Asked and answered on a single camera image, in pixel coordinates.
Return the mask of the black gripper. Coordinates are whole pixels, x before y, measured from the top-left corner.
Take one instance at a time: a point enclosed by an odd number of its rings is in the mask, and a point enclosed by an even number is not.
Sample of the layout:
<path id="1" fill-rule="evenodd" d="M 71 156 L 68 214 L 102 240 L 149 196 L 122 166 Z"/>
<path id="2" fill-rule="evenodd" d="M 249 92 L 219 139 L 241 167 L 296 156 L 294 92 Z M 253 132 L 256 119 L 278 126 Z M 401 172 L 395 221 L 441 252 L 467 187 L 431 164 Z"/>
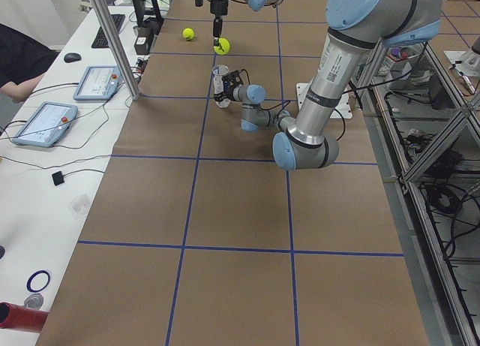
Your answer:
<path id="1" fill-rule="evenodd" d="M 241 72 L 242 70 L 231 71 L 221 78 L 223 83 L 223 95 L 230 101 L 238 100 L 238 97 L 234 95 L 234 92 L 238 87 L 244 85 Z"/>
<path id="2" fill-rule="evenodd" d="M 220 38 L 222 33 L 222 16 L 228 13 L 229 0 L 210 0 L 210 12 L 214 14 L 213 22 L 213 45 L 220 45 Z"/>

